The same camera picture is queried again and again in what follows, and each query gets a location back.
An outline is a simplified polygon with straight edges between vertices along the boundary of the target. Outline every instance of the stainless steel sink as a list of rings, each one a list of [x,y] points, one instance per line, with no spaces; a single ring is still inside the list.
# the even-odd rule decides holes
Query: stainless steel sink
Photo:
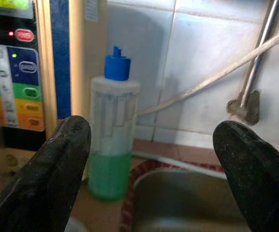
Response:
[[[153,171],[135,188],[134,232],[250,232],[225,179]]]

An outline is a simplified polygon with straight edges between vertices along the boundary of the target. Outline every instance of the white plastic bottle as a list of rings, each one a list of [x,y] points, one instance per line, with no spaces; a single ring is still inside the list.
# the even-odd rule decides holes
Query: white plastic bottle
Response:
[[[88,189],[98,199],[115,201],[127,191],[140,84],[130,81],[131,60],[114,47],[105,75],[91,82],[91,153]]]

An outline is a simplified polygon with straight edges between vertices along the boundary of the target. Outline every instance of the red button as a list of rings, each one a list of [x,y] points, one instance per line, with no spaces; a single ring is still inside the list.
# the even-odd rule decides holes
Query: red button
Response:
[[[28,29],[15,30],[15,37],[19,41],[31,42],[34,39],[34,34]]]

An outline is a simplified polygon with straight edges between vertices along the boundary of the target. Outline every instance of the blue bottle cap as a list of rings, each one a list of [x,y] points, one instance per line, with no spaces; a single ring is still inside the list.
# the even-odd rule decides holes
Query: blue bottle cap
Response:
[[[105,78],[126,81],[129,79],[131,59],[121,56],[121,49],[114,47],[114,54],[106,56]]]

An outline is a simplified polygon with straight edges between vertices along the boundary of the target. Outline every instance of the green liquid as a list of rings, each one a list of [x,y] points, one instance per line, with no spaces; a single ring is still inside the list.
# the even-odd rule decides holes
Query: green liquid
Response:
[[[128,189],[131,153],[120,156],[91,154],[88,159],[88,189],[103,201],[123,198]]]

